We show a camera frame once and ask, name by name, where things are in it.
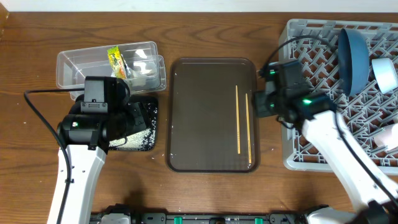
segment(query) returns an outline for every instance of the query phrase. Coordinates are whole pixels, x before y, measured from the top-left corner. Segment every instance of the white wall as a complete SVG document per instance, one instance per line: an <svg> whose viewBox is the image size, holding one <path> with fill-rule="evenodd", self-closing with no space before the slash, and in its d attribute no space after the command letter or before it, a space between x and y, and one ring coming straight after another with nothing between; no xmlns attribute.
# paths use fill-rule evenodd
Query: white wall
<svg viewBox="0 0 398 224"><path fill-rule="evenodd" d="M14 11L398 12L398 0L0 0Z"/></svg>

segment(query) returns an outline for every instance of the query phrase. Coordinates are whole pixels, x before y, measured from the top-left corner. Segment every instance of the blue bowl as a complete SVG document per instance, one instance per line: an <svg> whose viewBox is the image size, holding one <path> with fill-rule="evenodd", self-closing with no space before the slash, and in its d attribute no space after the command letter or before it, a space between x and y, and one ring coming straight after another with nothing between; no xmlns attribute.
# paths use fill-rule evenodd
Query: blue bowl
<svg viewBox="0 0 398 224"><path fill-rule="evenodd" d="M338 36L338 66L344 93L348 96L360 93L368 82L369 52L359 31L341 30Z"/></svg>

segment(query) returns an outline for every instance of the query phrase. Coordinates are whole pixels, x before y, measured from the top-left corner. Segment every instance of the wooden stick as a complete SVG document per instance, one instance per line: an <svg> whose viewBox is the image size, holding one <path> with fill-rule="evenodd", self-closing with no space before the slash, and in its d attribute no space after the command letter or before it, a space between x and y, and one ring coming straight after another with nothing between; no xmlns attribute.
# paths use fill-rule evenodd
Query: wooden stick
<svg viewBox="0 0 398 224"><path fill-rule="evenodd" d="M238 154L241 153L241 135L239 133L240 125L239 125L239 101L238 101L238 86L235 86L236 90L236 138L238 140Z"/></svg>
<svg viewBox="0 0 398 224"><path fill-rule="evenodd" d="M249 151L249 163L251 164L250 119L249 119L248 94L246 94L246 126L248 127L248 151Z"/></svg>

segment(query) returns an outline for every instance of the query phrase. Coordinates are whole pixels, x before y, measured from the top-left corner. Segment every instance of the green led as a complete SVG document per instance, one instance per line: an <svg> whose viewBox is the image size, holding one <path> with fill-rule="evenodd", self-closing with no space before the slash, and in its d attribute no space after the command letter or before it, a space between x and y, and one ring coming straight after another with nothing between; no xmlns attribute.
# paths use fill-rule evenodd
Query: green led
<svg viewBox="0 0 398 224"><path fill-rule="evenodd" d="M309 105L310 103L312 103L312 101L311 101L311 100L308 100L308 99L304 99L304 100L303 100L303 103L304 103L305 105Z"/></svg>

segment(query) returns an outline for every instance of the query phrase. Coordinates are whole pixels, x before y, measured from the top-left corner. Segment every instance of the transparent container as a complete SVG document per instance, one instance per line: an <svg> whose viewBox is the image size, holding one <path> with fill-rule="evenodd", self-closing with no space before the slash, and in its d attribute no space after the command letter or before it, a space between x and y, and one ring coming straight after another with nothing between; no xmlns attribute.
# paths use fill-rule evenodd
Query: transparent container
<svg viewBox="0 0 398 224"><path fill-rule="evenodd" d="M115 45L67 50L57 57L57 87L84 88L87 76L110 77L108 49ZM157 54L155 42L119 44L133 78L124 80L131 94L161 91L166 89L166 69L161 55ZM73 100L82 91L71 92Z"/></svg>

